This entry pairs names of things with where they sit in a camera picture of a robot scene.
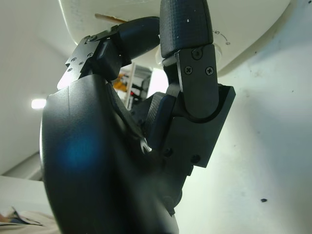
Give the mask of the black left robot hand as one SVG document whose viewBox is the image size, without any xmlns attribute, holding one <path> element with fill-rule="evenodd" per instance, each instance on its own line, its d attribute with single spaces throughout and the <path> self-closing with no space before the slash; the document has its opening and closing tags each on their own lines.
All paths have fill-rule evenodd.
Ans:
<svg viewBox="0 0 312 234">
<path fill-rule="evenodd" d="M 43 181 L 63 234 L 176 234 L 175 207 L 205 168 L 235 97 L 217 81 L 205 0 L 163 0 L 144 17 L 83 38 L 69 84 L 48 96 L 40 127 Z M 160 46 L 169 86 L 135 113 L 112 86 Z"/>
</svg>

